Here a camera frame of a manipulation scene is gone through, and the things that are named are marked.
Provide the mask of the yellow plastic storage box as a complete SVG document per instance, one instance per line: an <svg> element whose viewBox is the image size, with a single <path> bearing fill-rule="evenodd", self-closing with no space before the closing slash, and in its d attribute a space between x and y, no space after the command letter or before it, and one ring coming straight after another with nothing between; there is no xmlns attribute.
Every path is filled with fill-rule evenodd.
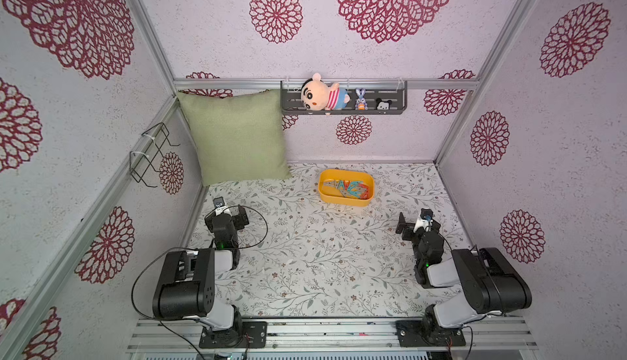
<svg viewBox="0 0 627 360"><path fill-rule="evenodd" d="M318 193L325 203L366 207L374 198L376 184L365 172L327 169L319 176Z"/></svg>

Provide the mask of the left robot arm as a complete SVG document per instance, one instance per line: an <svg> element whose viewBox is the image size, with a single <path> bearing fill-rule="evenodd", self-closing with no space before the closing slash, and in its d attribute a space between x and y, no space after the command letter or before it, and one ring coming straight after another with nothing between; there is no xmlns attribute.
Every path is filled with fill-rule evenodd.
<svg viewBox="0 0 627 360"><path fill-rule="evenodd" d="M214 209L205 216L213 240L208 247L172 247L151 261L163 265L153 293L152 314L140 311L131 294L133 309L142 318L158 322L190 321L202 327L195 350L262 349L267 338L266 322L246 322L237 306L217 296L216 279L221 273L238 268L241 251L238 232L250 224L249 206L227 206L223 198L214 200Z"/></svg>

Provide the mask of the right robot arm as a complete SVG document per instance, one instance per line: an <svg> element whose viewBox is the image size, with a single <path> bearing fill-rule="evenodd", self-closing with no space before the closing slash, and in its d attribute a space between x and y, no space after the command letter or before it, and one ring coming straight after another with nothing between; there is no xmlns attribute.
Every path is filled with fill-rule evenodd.
<svg viewBox="0 0 627 360"><path fill-rule="evenodd" d="M530 287L498 249L452 249L444 260L447 240L440 228L431 209L423 208L415 223L398 216L395 233L412 245L417 283L424 289L461 288L451 299L428 306L420 320L396 323L404 348L465 346L463 329L473 322L532 305Z"/></svg>

